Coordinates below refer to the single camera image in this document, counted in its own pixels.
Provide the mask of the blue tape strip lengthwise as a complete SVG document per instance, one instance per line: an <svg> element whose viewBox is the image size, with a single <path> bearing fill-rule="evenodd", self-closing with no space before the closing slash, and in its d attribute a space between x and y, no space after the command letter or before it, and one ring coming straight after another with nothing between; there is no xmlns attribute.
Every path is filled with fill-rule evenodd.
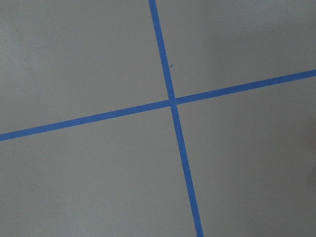
<svg viewBox="0 0 316 237"><path fill-rule="evenodd" d="M177 108L177 102L176 102L174 87L173 87L173 83L172 83L172 77L171 77L171 73L170 73L170 67L169 67L167 53L166 53L166 49L165 49L163 33L162 33L161 25L160 25L160 19L159 19L159 15L158 15L158 8L157 8L156 1L150 0L149 7L150 7L153 26L154 26L154 30L155 30L156 41L157 41L157 45L158 45L158 51L159 51L163 76L164 76L164 80L165 80L165 86L166 86L166 90L167 90L169 106L170 106L170 110L171 110L171 114L172 114L172 120L173 120L174 130L175 130L175 134L176 134L178 149L179 149L179 153L180 153L182 169L183 169L184 178L185 178L185 182L186 182L186 188L187 188L188 198L189 198L189 202L190 202L191 213L192 213L192 217L193 217L195 231L196 231L196 235L198 237L202 237L202 236L204 236L204 233L203 233L203 228L202 228L202 224L201 224L201 220L200 220L198 203L197 203L197 198L196 198L196 194L195 194L195 188L194 188L194 184L193 184L190 164L189 164L185 140L184 140L184 136L183 136L183 130L181 127L179 111Z"/></svg>

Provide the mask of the blue tape strip crosswise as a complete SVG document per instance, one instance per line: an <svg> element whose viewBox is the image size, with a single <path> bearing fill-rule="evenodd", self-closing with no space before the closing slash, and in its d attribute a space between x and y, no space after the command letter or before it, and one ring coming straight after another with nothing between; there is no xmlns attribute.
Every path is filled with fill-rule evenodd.
<svg viewBox="0 0 316 237"><path fill-rule="evenodd" d="M265 79L265 80L250 82L250 83L246 83L246 84L240 84L240 85L236 85L236 86L231 86L231 87L216 89L216 90L212 90L212 91L207 91L207 92L203 92L203 93L183 96L183 97L179 97L179 98L174 99L174 101L176 102L177 105L186 104L186 103L190 103L190 102L194 102L194 101L199 101L199 100L224 96L224 95L228 95L228 94L234 94L234 93L239 93L239 92L243 92L243 91L258 89L261 87L272 86L272 85L296 81L296 80L300 80L300 79L312 78L315 76L316 76L316 71L310 70L310 71L295 73L295 74L291 74L291 75L276 77L276 78L272 78L272 79ZM9 133L4 133L4 134L0 135L0 140L6 141L6 140L11 140L11 139L16 139L16 138L20 138L20 137L50 132L50 131L54 131L54 130L64 129L64 128L88 124L88 123L93 123L93 122L97 122L97 121L118 118L118 117L122 117L122 116L126 116L126 115L142 113L142 112L146 112L146 111L150 111L150 110L166 108L169 106L171 106L171 102L169 102L168 100L158 101L158 102L144 104L144 105L140 105L140 106L135 106L135 107L125 108L125 109L110 111L110 112L106 112L106 113L91 115L91 116L87 116L87 117L81 117L81 118L61 121L61 122L57 122L57 123L51 123L51 124L47 124L47 125L22 129L22 130L18 130L18 131L9 132Z"/></svg>

